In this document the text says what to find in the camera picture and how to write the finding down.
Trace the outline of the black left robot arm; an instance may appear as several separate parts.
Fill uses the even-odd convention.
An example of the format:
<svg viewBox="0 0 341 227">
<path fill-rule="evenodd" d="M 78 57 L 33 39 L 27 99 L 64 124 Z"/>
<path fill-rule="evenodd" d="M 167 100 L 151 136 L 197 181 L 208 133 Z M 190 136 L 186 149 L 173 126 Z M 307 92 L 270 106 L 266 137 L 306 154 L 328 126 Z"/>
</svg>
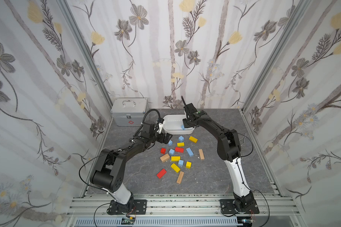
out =
<svg viewBox="0 0 341 227">
<path fill-rule="evenodd" d="M 145 122 L 120 148 L 103 149 L 90 174 L 90 183 L 113 197 L 107 213 L 129 214 L 135 209 L 134 195 L 123 184 L 126 163 L 155 143 L 168 144 L 172 134 L 164 132 L 158 123 Z"/>
</svg>

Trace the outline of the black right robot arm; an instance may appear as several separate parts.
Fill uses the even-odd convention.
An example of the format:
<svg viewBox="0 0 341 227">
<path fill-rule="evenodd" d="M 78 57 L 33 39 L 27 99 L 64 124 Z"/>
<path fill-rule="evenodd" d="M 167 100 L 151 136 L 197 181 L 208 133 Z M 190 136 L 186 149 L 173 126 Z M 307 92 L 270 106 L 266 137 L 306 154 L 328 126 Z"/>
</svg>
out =
<svg viewBox="0 0 341 227">
<path fill-rule="evenodd" d="M 217 139 L 217 153 L 225 162 L 233 183 L 234 209 L 237 213 L 253 212 L 259 214 L 259 208 L 253 192 L 248 186 L 241 166 L 241 145 L 239 133 L 227 129 L 203 110 L 198 111 L 192 103 L 184 106 L 185 128 L 203 127 Z"/>
</svg>

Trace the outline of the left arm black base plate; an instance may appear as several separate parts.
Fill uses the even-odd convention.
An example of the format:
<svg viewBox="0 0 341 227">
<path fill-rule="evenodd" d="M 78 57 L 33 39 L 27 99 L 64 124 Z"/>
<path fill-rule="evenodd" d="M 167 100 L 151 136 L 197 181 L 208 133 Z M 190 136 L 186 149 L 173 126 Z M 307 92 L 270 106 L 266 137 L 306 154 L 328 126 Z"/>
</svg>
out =
<svg viewBox="0 0 341 227">
<path fill-rule="evenodd" d="M 145 215 L 147 200 L 130 200 L 127 204 L 120 204 L 112 200 L 107 214 L 109 215 Z"/>
</svg>

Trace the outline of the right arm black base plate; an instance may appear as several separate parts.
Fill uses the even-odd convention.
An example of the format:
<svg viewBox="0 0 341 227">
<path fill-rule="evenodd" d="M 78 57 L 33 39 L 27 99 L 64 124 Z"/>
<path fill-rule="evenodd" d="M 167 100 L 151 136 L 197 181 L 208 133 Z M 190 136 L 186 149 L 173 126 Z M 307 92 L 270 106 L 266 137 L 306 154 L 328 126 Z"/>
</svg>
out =
<svg viewBox="0 0 341 227">
<path fill-rule="evenodd" d="M 221 199 L 221 212 L 225 215 L 259 214 L 259 206 L 255 200 L 240 201 L 235 199 Z"/>
</svg>

